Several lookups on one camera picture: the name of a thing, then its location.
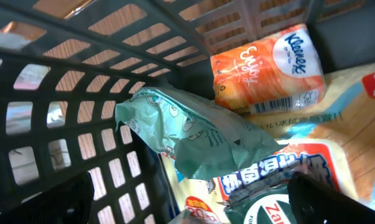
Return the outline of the orange Kleenex tissue pack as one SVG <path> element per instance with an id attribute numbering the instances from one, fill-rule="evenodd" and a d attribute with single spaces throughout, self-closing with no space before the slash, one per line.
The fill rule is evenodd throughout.
<path id="1" fill-rule="evenodd" d="M 237 114 L 301 110 L 325 96 L 321 62 L 305 24 L 213 55 L 210 62 L 215 103 Z"/>

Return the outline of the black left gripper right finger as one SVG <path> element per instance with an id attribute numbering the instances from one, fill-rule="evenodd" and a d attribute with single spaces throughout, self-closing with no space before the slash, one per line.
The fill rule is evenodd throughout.
<path id="1" fill-rule="evenodd" d="M 375 211 L 302 172 L 287 185 L 292 213 L 298 224 L 375 224 Z"/>

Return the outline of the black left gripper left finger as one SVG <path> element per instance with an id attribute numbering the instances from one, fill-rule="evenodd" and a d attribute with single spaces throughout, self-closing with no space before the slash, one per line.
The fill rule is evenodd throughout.
<path id="1" fill-rule="evenodd" d="M 82 172 L 0 214 L 0 224 L 87 223 L 93 197 L 91 175 Z"/>

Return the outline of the mint green wipes pack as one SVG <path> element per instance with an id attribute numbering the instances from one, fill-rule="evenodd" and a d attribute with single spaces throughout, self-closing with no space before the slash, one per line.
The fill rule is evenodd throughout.
<path id="1" fill-rule="evenodd" d="M 188 179 L 227 175 L 283 148 L 240 115 L 176 88 L 141 88 L 114 115 Z"/>

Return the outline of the green white small pack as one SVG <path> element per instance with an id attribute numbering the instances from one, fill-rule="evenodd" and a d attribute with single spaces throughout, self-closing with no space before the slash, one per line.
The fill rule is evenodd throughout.
<path id="1" fill-rule="evenodd" d="M 290 205 L 287 184 L 280 184 L 252 194 L 225 208 L 230 223 L 245 224 L 296 224 Z M 187 206 L 170 223 L 220 223 L 209 210 Z"/>

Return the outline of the yellow wet wipes pack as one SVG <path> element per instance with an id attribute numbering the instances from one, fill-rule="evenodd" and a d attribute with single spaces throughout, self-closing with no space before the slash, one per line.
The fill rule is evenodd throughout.
<path id="1" fill-rule="evenodd" d="M 375 63 L 326 76 L 324 99 L 306 110 L 265 114 L 250 121 L 282 149 L 248 168 L 209 181 L 190 180 L 163 157 L 175 196 L 174 217 L 187 206 L 230 223 L 225 208 L 302 172 L 375 211 Z"/>

